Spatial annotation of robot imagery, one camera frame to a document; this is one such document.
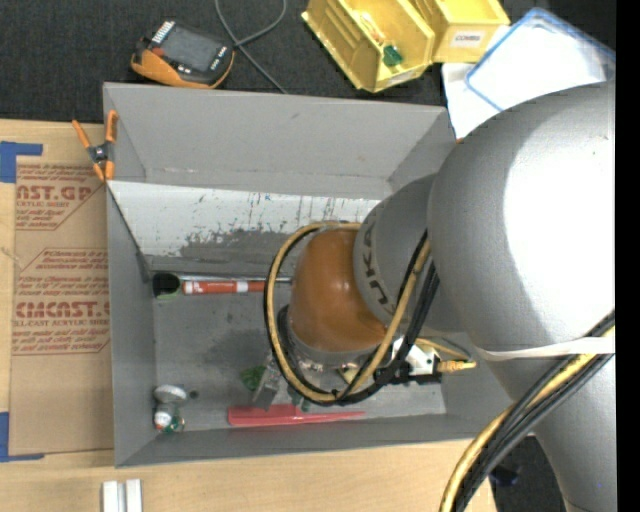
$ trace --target bin floor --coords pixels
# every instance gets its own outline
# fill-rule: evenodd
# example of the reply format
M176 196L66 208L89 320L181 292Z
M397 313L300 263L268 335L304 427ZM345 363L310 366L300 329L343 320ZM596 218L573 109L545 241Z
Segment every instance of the bin floor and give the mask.
M286 301L285 290L276 297ZM234 428L227 409L251 405L240 373L270 352L261 293L176 296L154 304L157 385L184 387L192 398L180 408L185 430ZM291 403L284 379L274 403ZM312 404L309 412L331 412ZM386 386L371 398L335 412L364 411L362 419L444 414L439 384Z

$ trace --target yellow box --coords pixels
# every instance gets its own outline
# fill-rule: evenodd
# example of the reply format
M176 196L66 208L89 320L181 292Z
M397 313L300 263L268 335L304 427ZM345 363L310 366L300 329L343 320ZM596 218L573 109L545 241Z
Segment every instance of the yellow box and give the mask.
M435 34L409 0L310 0L302 18L358 89L381 91L433 63ZM402 61L387 64L386 47Z
M511 20L498 0L411 0L436 34L433 62L477 62Z

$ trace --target brown cardboard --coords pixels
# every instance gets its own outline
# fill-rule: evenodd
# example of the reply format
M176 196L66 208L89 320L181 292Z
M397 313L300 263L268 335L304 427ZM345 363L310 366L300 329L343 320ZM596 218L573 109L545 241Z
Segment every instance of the brown cardboard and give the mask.
M85 129L104 141L101 125ZM41 156L18 157L10 186L9 454L111 448L104 184L71 123L0 121L0 139L43 144Z
M0 412L9 408L15 185L0 182Z

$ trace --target black carpet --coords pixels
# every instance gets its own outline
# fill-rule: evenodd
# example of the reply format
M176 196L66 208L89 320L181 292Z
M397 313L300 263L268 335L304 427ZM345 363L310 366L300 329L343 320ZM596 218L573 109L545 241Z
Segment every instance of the black carpet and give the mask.
M278 17L282 0L220 0L237 38ZM246 45L254 59L288 94L376 99L445 106L440 68L376 95L356 90L307 29L306 0L289 0L281 23ZM616 49L616 3L608 0L504 0L512 22L543 7ZM137 82L129 67L135 42L165 16L176 16L224 34L213 0L0 1L0 118L102 122L105 81ZM242 54L222 85L228 90L280 93ZM494 488L501 512L563 512L553 472L535 438L505 460L517 474L511 486Z

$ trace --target gray box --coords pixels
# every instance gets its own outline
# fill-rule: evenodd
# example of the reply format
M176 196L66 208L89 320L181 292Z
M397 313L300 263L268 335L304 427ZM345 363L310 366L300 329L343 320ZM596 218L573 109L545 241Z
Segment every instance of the gray box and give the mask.
M310 410L364 411L359 419L231 427L228 407L251 399L240 372L270 350L262 295L152 290L156 272L264 277L298 227L363 221L439 170L455 145L446 109L155 85L107 83L103 92L105 117L120 116L107 200L116 466L469 438L506 407L479 360L441 383ZM286 304L287 285L277 300ZM474 353L465 335L456 341ZM197 394L181 407L183 432L154 428L160 384ZM287 399L283 387L276 400Z

